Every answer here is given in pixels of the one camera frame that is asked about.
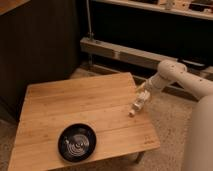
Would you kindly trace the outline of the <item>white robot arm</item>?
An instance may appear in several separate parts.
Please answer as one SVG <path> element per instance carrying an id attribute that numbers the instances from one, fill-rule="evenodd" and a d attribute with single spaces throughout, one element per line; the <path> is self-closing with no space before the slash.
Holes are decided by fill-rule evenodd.
<path id="1" fill-rule="evenodd" d="M 163 60 L 156 73 L 138 87 L 132 112 L 138 113 L 151 96 L 173 83 L 179 84 L 195 102 L 181 171 L 213 171 L 213 80 L 189 72 L 181 62 Z"/>

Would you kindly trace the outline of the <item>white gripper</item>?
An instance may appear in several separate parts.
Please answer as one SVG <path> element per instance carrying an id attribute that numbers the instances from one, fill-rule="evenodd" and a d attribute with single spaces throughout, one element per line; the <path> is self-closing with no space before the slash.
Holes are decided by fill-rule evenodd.
<path id="1" fill-rule="evenodd" d="M 147 92 L 144 93 L 144 98 L 143 99 L 144 99 L 144 101 L 147 101 L 150 98 L 150 93 L 153 92 L 153 85 L 152 85 L 151 82 L 148 82 L 148 81 L 143 82 L 135 90 L 136 94 L 139 94 L 139 93 L 142 93 L 142 92 L 145 92 L 145 91 L 149 92 L 149 93 L 147 93 Z"/>

